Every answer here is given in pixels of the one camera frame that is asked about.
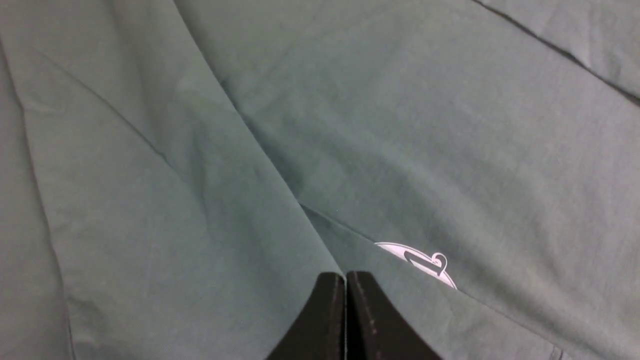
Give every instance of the green fabric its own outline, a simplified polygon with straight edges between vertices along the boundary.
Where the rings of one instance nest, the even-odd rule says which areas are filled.
[[[640,354],[640,108],[480,4],[5,0],[0,43],[2,359],[262,359],[349,270],[446,359]]]

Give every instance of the white logo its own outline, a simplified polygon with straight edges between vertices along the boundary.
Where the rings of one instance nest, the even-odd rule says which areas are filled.
[[[458,289],[447,274],[447,258],[436,252],[431,256],[406,245],[396,243],[376,243],[377,246],[389,251],[391,254],[408,261],[413,266],[444,282],[454,289]]]

